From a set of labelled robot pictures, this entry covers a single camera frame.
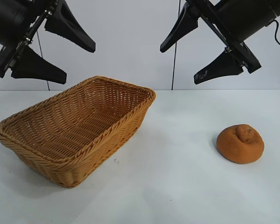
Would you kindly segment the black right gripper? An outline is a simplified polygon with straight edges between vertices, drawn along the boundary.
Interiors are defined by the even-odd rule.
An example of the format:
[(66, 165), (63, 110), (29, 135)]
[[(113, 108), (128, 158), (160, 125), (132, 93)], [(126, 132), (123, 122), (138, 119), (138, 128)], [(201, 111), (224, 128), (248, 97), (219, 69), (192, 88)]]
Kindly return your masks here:
[(209, 0), (188, 0), (160, 45), (160, 52), (166, 52), (178, 40), (198, 28), (198, 19), (202, 18), (226, 47), (213, 62), (194, 75), (194, 83), (236, 76), (244, 71), (243, 68), (253, 73), (261, 68), (261, 64), (245, 40), (270, 25), (278, 16), (280, 0), (221, 0), (215, 5)]

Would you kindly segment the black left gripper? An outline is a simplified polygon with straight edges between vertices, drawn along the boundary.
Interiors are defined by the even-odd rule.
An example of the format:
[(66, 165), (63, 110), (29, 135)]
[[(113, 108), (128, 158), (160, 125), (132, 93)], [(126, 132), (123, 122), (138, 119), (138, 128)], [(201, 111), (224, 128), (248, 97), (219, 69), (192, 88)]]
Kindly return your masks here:
[(83, 30), (64, 0), (0, 0), (0, 77), (65, 84), (67, 74), (35, 53), (29, 45), (47, 19), (45, 30), (70, 40), (88, 52), (96, 43)]

